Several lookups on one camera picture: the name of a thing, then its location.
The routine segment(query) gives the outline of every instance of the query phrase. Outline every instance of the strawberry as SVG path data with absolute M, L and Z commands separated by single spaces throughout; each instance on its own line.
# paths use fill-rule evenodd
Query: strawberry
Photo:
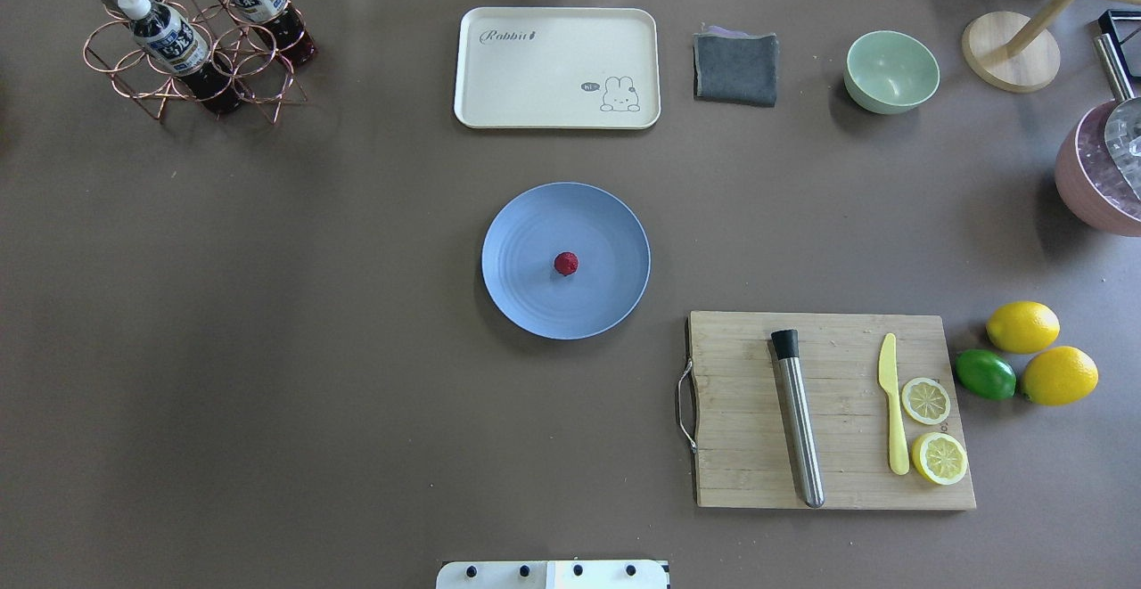
M 559 256 L 555 257 L 555 269 L 563 276 L 570 275 L 578 269 L 578 257 L 575 257 L 574 252 L 559 252 Z

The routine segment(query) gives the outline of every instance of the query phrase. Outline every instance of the black device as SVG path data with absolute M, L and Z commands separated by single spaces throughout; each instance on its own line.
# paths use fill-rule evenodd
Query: black device
M 1114 41 L 1130 79 L 1141 81 L 1141 11 L 1106 10 L 1098 19 L 1101 32 Z

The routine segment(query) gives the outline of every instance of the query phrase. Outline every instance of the metal clamp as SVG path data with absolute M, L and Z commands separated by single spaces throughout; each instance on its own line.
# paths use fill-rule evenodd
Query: metal clamp
M 688 430 L 686 430 L 685 422 L 681 421 L 681 382 L 686 381 L 686 378 L 689 378 L 689 381 L 691 384 L 694 381 L 693 373 L 694 373 L 694 361 L 693 360 L 687 360 L 686 361 L 686 370 L 682 371 L 681 378 L 678 379 L 677 402 L 678 402 L 678 427 L 681 428 L 681 433 L 685 434 L 686 439 L 689 441 L 689 451 L 693 452 L 696 455 L 697 454 L 697 442 L 694 441 L 694 436 L 690 435 Z M 697 427 L 696 426 L 694 426 L 694 433 L 697 433 Z

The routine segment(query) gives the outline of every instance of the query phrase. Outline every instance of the stainless steel muddler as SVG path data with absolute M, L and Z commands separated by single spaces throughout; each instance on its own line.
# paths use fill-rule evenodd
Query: stainless steel muddler
M 824 479 L 816 457 L 816 438 L 812 436 L 812 418 L 808 412 L 808 392 L 804 389 L 804 376 L 800 371 L 800 347 L 796 340 L 795 329 L 772 333 L 772 346 L 784 376 L 785 409 L 792 413 L 800 489 L 804 494 L 804 503 L 816 509 L 824 506 Z

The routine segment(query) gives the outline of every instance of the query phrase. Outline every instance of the light green bowl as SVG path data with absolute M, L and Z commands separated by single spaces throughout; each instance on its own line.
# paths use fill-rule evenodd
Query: light green bowl
M 907 112 L 931 98 L 938 86 L 934 55 L 901 32 L 868 32 L 848 49 L 844 87 L 857 104 L 874 113 Z

